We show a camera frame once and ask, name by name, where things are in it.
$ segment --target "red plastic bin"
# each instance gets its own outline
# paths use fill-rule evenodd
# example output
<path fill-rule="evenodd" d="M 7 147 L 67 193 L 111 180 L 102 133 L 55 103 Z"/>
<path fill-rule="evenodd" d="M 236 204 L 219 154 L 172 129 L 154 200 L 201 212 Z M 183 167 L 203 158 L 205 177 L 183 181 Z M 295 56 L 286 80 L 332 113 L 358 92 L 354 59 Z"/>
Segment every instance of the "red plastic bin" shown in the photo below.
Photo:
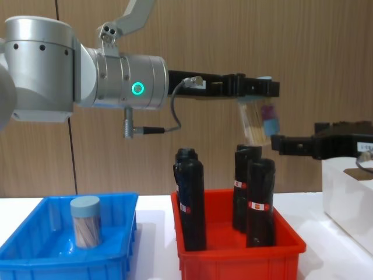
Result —
<path fill-rule="evenodd" d="M 274 210 L 276 246 L 246 248 L 232 227 L 233 190 L 205 192 L 206 251 L 185 251 L 176 193 L 172 193 L 182 280 L 296 280 L 306 244 Z"/>

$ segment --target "wood panel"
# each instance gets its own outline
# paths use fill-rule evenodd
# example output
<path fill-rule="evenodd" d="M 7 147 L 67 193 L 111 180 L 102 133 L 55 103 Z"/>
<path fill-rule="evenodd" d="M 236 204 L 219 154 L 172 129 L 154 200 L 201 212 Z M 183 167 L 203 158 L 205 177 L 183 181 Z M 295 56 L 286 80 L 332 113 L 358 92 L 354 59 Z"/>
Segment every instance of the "wood panel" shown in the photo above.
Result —
<path fill-rule="evenodd" d="M 0 37 L 5 19 L 16 15 L 56 18 L 54 0 L 0 2 Z M 64 124 L 11 121 L 0 132 L 0 197 L 75 193 L 69 130 Z"/>
<path fill-rule="evenodd" d="M 125 0 L 60 0 L 60 18 L 84 45 L 95 28 L 124 11 Z M 170 69 L 271 75 L 281 133 L 312 134 L 317 121 L 372 120 L 373 2 L 371 0 L 161 0 L 146 27 L 121 40 L 128 53 L 160 55 Z M 174 189 L 179 147 L 197 150 L 206 188 L 231 187 L 235 145 L 244 141 L 237 104 L 176 101 L 183 124 L 169 135 L 122 139 L 123 113 L 78 109 L 72 117 L 79 192 Z M 173 124 L 168 105 L 135 113 L 137 125 Z M 276 161 L 276 191 L 319 191 L 321 165 L 303 157 Z"/>

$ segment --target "blue plastic bin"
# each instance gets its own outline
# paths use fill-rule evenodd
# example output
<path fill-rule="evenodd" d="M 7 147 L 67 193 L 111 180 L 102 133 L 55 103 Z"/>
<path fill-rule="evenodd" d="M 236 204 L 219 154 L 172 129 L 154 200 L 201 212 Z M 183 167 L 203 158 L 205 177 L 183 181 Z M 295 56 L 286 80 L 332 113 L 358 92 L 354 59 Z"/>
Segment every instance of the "blue plastic bin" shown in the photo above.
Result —
<path fill-rule="evenodd" d="M 70 201 L 76 197 L 48 197 L 35 207 L 0 248 L 1 280 L 126 279 L 138 195 L 98 195 L 103 242 L 93 249 L 75 246 Z"/>

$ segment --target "table surface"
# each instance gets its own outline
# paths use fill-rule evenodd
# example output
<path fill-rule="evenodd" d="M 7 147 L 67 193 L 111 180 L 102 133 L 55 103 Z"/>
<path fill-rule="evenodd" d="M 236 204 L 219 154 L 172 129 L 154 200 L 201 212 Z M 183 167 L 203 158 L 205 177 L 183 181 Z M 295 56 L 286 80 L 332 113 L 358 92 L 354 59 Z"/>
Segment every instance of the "table surface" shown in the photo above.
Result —
<path fill-rule="evenodd" d="M 40 200 L 0 199 L 0 245 Z M 321 193 L 275 194 L 274 205 L 307 243 L 306 253 L 300 255 L 298 280 L 373 278 L 373 256 L 323 212 Z M 181 279 L 170 196 L 140 196 L 136 216 L 129 280 Z"/>

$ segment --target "black cylindrical container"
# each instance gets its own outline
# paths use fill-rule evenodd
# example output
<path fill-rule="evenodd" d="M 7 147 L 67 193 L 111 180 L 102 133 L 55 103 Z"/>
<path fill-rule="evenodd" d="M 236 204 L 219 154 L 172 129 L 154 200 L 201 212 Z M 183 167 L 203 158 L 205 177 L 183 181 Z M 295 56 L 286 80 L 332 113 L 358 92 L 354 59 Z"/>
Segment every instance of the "black cylindrical container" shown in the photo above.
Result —
<path fill-rule="evenodd" d="M 194 149 L 191 148 L 182 148 L 177 151 L 177 154 L 175 155 L 175 165 L 174 165 L 174 176 L 175 176 L 175 182 L 176 182 L 176 195 L 177 195 L 177 203 L 180 210 L 180 200 L 179 200 L 179 184 L 176 177 L 175 167 L 176 164 L 187 159 L 196 159 L 198 160 L 198 155 Z"/>
<path fill-rule="evenodd" d="M 246 233 L 247 225 L 247 166 L 250 160 L 260 159 L 262 147 L 237 145 L 234 154 L 233 228 Z"/>
<path fill-rule="evenodd" d="M 259 159 L 248 165 L 247 247 L 275 245 L 273 189 L 275 162 Z"/>
<path fill-rule="evenodd" d="M 203 165 L 196 158 L 174 165 L 179 187 L 180 219 L 186 251 L 206 249 L 205 190 Z"/>

